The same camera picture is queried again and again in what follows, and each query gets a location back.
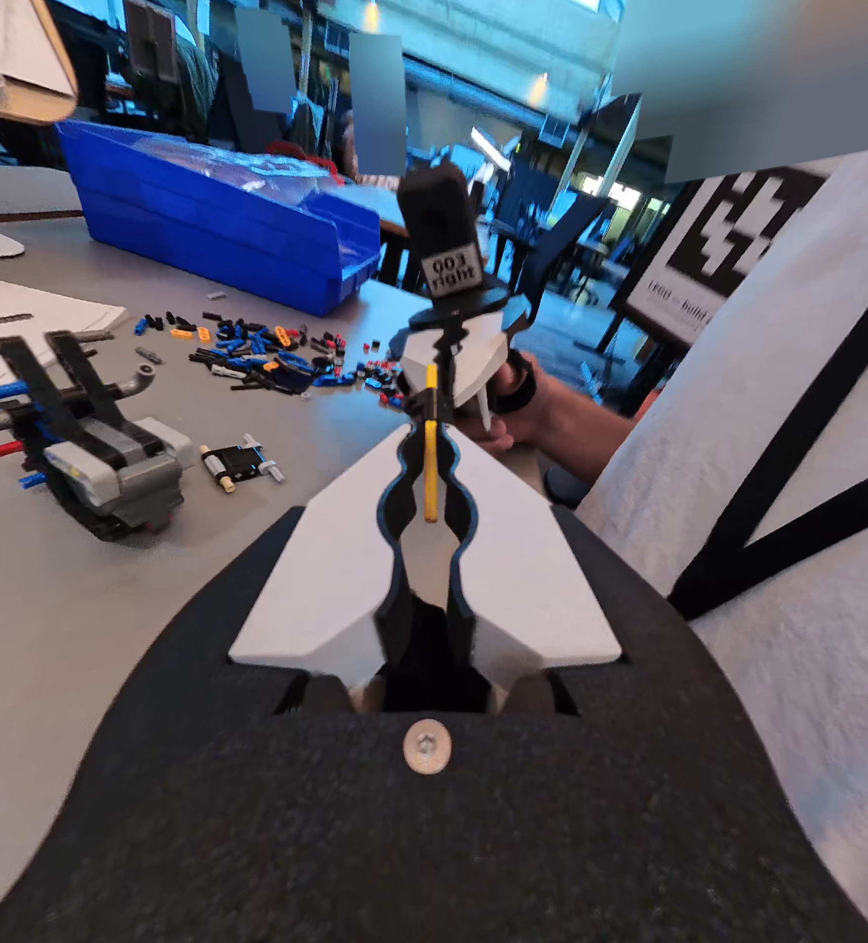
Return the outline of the black chair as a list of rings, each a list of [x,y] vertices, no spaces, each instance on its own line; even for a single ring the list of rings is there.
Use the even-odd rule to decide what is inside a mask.
[[[533,314],[554,271],[571,255],[581,236],[615,209],[606,197],[578,194],[564,214],[547,227],[542,222],[543,213],[553,206],[556,184],[545,172],[515,160],[488,224],[489,233],[497,240],[493,273],[498,276],[505,248],[511,245],[507,285],[512,295],[527,299]]]

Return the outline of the lego instruction booklet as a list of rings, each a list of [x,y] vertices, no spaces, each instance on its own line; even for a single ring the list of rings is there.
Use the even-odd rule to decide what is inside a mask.
[[[54,364],[45,334],[108,329],[126,316],[126,309],[17,286],[0,281],[0,338],[20,336],[43,367]]]

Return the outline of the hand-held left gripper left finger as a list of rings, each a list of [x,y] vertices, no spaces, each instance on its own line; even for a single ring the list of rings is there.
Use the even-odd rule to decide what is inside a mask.
[[[232,662],[369,683],[386,656],[373,615],[392,583],[377,506],[402,472],[395,428],[306,505],[229,650]]]

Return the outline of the person's right forearm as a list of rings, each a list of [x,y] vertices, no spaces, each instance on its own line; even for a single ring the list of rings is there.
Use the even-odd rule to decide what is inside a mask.
[[[587,486],[593,486],[637,425],[559,381],[552,385],[541,452]]]

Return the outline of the black lego connector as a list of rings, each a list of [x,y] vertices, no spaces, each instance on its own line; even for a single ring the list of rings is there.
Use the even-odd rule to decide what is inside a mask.
[[[404,413],[417,426],[429,420],[453,424],[451,401],[434,388],[424,388],[405,396]]]

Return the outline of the dark office chair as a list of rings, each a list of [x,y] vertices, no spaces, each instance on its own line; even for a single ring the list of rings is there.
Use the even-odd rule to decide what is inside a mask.
[[[546,468],[542,485],[550,503],[562,505],[572,511],[580,506],[590,492],[589,485],[557,465]]]

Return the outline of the tan edged white board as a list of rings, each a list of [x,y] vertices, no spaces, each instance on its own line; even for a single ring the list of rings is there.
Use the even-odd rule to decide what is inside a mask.
[[[78,85],[44,1],[0,1],[0,118],[50,125],[69,118]]]

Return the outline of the blue plastic bin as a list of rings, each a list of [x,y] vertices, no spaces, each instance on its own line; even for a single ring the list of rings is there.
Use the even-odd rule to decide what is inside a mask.
[[[133,148],[182,138],[74,120],[55,129],[97,242],[315,317],[379,270],[379,215],[342,198],[344,186],[284,206]]]

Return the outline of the person's right hand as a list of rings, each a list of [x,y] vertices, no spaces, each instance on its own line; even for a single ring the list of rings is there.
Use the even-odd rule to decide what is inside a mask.
[[[465,436],[487,454],[499,456],[515,446],[537,446],[540,435],[551,424],[551,418],[572,390],[560,379],[544,371],[537,358],[528,352],[513,352],[487,386],[496,401],[512,398],[521,408],[492,416],[487,430],[475,405],[461,407],[453,423]]]

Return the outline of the yellow lego axle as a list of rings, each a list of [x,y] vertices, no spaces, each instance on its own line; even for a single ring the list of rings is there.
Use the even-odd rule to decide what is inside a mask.
[[[431,363],[426,367],[425,388],[440,390],[439,368],[436,363]],[[439,425],[440,424],[434,420],[429,420],[423,424],[423,512],[424,520],[428,524],[436,523],[439,518]]]

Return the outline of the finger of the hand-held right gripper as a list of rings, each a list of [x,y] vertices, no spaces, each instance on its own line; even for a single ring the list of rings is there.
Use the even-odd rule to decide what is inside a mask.
[[[508,357],[503,315],[478,315],[462,324],[465,331],[452,359],[454,408],[474,401],[483,423],[491,423],[487,383]]]
[[[399,358],[401,373],[397,381],[402,409],[417,413],[427,388],[427,368],[438,368],[438,410],[452,412],[452,347],[444,327],[401,332],[404,349]]]

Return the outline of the small black lego subassembly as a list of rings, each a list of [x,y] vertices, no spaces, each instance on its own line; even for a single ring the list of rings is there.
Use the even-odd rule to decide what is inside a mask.
[[[239,483],[260,477],[272,478],[277,484],[286,481],[275,462],[264,454],[262,444],[249,433],[241,445],[213,450],[201,445],[199,453],[209,475],[227,494],[233,493]]]

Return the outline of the partly built lego model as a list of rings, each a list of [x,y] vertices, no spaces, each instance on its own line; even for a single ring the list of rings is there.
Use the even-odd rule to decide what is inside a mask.
[[[43,486],[93,536],[112,542],[158,532],[183,503],[181,479],[197,460],[191,439],[154,419],[131,420],[121,400],[155,380],[141,362],[122,381],[105,383],[87,347],[115,338],[108,330],[57,330],[44,340],[69,384],[59,387],[21,336],[0,337],[0,358],[14,381],[0,384],[0,457],[17,454],[22,489]]]

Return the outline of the clear plastic bags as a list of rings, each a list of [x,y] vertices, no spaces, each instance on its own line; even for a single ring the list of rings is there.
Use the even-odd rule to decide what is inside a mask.
[[[313,194],[336,195],[343,186],[329,170],[295,157],[245,154],[158,137],[141,139],[133,148],[284,206],[299,207]]]

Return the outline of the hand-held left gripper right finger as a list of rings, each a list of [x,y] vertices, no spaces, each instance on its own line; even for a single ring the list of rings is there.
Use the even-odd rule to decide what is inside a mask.
[[[616,662],[621,647],[548,501],[451,425],[454,472],[475,501],[459,558],[476,617],[472,664],[495,688],[546,668]]]

